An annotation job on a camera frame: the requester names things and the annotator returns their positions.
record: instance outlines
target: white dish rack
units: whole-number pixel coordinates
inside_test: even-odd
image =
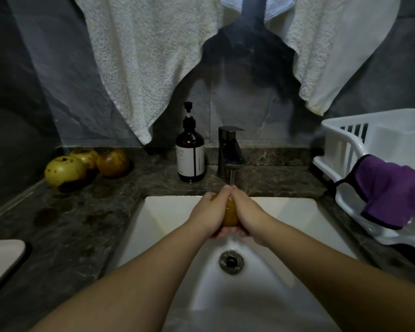
[[[415,169],[415,108],[327,119],[321,125],[326,132],[324,156],[313,163],[334,182],[366,154]],[[366,220],[361,216],[365,202],[349,184],[337,187],[335,201],[379,243],[415,247],[415,219],[397,231]]]

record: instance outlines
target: drain hole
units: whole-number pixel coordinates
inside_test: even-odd
[[[235,257],[233,256],[228,256],[226,258],[226,267],[228,268],[235,268],[238,265],[238,261]]]
[[[230,275],[236,275],[244,268],[244,259],[236,251],[225,251],[218,261],[220,268]]]

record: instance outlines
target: purple cloth with black trim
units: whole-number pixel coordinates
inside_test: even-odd
[[[390,229],[401,229],[415,216],[415,170],[365,155],[346,178],[366,202],[361,215]]]

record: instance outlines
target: wall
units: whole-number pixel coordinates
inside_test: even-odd
[[[9,0],[65,145],[140,146],[103,87],[83,15],[71,0]],[[151,145],[172,145],[182,103],[194,102],[197,129],[215,143],[219,125],[246,129],[248,144],[321,142],[318,116],[298,98],[293,52],[259,25],[264,0],[204,45],[201,63],[174,91]],[[403,0],[392,30],[344,87],[325,118],[415,107],[415,0]]]
[[[43,176],[61,145],[6,0],[0,0],[0,205]]]

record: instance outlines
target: countertop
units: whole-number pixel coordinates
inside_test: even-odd
[[[177,176],[177,167],[170,163],[138,160],[127,176],[114,180],[97,176],[92,184],[70,194],[60,194],[41,182],[1,214],[0,240],[23,240],[29,251],[0,287],[0,331],[27,331],[100,278],[146,196],[202,195],[225,184],[216,176],[216,166],[207,166],[202,181],[184,183]],[[316,199],[369,263],[415,283],[415,265],[396,249],[382,246],[367,235],[337,206],[308,166],[245,166],[237,173],[236,184],[250,196]]]

